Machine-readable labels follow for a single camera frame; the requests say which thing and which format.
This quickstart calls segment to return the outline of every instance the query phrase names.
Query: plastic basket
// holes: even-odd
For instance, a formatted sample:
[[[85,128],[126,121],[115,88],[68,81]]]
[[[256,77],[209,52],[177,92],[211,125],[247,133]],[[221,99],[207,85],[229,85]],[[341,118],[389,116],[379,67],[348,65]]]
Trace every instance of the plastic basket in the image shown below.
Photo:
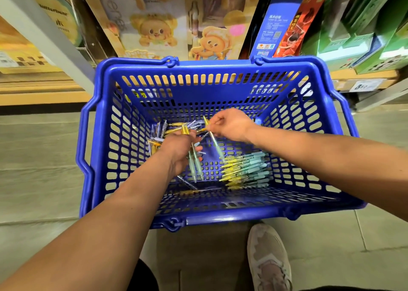
[[[100,63],[95,93],[81,112],[77,164],[85,174],[80,216],[97,206],[148,157],[152,124],[212,117],[236,107],[258,124],[315,133],[342,134],[332,97],[339,100],[352,136],[358,137],[347,101],[334,90],[325,64],[316,57],[231,61],[110,58]],[[96,106],[91,164],[84,159],[89,111]],[[253,151],[220,139],[225,154]],[[211,144],[202,163],[205,181],[222,186],[220,160]],[[268,188],[214,190],[181,195],[169,186],[151,228],[222,221],[287,217],[361,208],[364,202],[329,186],[273,155]]]

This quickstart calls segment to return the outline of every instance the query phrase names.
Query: person's left arm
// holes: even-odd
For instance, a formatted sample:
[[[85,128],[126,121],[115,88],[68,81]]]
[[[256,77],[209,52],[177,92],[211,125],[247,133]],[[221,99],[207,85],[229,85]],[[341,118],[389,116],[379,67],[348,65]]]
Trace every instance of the person's left arm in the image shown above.
[[[186,168],[195,136],[167,136],[110,198],[35,254],[0,291],[126,290],[161,198]]]

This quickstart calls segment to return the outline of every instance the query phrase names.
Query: white sneaker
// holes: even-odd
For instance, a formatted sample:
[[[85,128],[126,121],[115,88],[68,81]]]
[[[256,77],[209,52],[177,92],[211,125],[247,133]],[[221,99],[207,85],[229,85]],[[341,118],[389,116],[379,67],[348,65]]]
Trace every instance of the white sneaker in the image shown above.
[[[291,291],[288,254],[275,229],[256,224],[248,237],[248,262],[255,291]]]

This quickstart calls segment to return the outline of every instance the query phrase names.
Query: yellow cartoon bear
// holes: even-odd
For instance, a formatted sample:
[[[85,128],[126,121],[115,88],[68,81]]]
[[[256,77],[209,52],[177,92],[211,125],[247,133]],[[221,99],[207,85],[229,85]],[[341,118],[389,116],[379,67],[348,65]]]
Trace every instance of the yellow cartoon bear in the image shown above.
[[[177,19],[170,14],[133,14],[130,16],[130,21],[141,36],[140,45],[144,47],[148,47],[150,43],[171,47],[177,45],[177,40],[173,37]]]
[[[200,47],[191,48],[195,60],[224,60],[232,48],[232,36],[227,29],[206,27],[202,32]]]

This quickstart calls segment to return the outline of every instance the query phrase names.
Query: tile floor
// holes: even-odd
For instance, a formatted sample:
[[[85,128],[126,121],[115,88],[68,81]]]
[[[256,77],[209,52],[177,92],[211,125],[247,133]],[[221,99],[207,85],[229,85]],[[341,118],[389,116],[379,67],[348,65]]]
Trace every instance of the tile floor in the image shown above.
[[[408,105],[380,106],[354,119],[362,137],[408,149]],[[0,282],[77,219],[78,121],[78,113],[0,116]],[[408,290],[408,223],[375,206],[265,222],[287,248],[294,290],[328,284]],[[153,230],[141,258],[161,290],[251,290],[246,239],[253,223]]]

